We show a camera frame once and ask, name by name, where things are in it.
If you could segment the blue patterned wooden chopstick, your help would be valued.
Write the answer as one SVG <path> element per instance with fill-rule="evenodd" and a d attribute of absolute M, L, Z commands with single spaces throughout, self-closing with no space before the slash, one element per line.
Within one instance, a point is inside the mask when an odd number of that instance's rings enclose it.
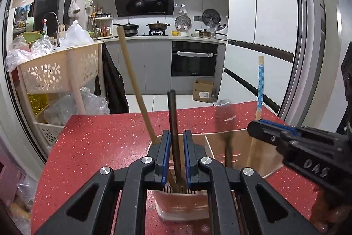
<path fill-rule="evenodd" d="M 258 95 L 257 95 L 257 109 L 255 114 L 256 121 L 261 119 L 263 99 L 264 99 L 264 57 L 259 56 L 258 57 Z M 254 154 L 255 146 L 256 146 L 256 139 L 252 137 L 249 154 L 246 161 L 246 166 L 248 167 L 252 163 L 252 157 Z"/>

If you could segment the white refrigerator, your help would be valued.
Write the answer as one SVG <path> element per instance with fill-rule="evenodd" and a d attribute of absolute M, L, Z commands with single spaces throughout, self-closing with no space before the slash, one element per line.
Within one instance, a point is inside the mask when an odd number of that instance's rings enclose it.
<path fill-rule="evenodd" d="M 229 0 L 219 99 L 255 101 L 264 58 L 264 105 L 278 113 L 287 94 L 298 39 L 299 0 Z"/>

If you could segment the cardboard box on floor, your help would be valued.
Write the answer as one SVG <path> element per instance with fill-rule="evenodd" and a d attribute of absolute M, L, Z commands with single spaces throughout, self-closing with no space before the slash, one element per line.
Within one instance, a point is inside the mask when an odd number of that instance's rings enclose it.
<path fill-rule="evenodd" d="M 197 79 L 193 86 L 193 100 L 202 103 L 216 101 L 215 86 L 213 80 Z"/>

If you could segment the beige utensil holder caddy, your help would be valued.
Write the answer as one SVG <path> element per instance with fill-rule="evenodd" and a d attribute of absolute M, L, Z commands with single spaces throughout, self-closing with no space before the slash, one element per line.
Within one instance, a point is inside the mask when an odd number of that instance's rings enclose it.
<path fill-rule="evenodd" d="M 225 164 L 225 142 L 223 136 L 231 135 L 232 164 L 234 169 L 242 169 L 247 162 L 252 138 L 246 129 L 215 132 L 209 134 L 193 134 L 193 141 L 205 148 L 206 155 Z M 279 170 L 283 157 L 275 146 L 264 143 L 260 148 L 257 161 L 251 164 L 263 178 Z M 171 187 L 166 185 L 163 191 L 153 193 L 155 209 L 164 221 L 196 221 L 209 217 L 207 191 L 189 191 L 186 194 L 172 194 Z"/>

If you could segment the black wok on stove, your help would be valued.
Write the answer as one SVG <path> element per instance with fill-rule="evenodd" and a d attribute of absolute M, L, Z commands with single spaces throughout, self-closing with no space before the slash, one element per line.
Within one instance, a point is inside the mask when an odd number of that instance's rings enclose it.
<path fill-rule="evenodd" d="M 114 26 L 122 27 L 126 36 L 136 36 L 138 34 L 139 25 L 137 24 L 118 24 L 113 23 Z"/>

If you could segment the pot on stove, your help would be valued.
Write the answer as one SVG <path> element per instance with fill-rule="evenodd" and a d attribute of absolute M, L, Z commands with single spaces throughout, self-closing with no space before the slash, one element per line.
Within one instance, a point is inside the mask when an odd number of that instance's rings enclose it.
<path fill-rule="evenodd" d="M 149 29 L 149 35 L 165 35 L 165 32 L 167 31 L 167 28 L 170 26 L 170 24 L 167 23 L 161 23 L 160 21 L 157 21 L 156 23 L 150 23 L 146 25 Z"/>

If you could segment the black handled fork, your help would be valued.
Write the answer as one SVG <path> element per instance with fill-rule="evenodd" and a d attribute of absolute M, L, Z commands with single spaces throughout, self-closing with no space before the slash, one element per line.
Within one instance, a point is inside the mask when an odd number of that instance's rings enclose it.
<path fill-rule="evenodd" d="M 175 186 L 177 189 L 177 193 L 187 193 L 187 184 L 185 179 L 182 177 L 182 169 L 181 169 L 175 90 L 170 89 L 167 93 L 167 97 L 168 97 L 169 127 L 171 132 L 172 158 L 174 163 L 174 172 L 176 176 Z"/>

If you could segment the built-in black oven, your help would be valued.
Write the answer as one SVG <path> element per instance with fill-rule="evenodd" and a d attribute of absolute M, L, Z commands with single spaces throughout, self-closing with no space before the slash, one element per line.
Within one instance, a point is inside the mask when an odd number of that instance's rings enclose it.
<path fill-rule="evenodd" d="M 173 41 L 171 76 L 213 77 L 217 44 Z"/>

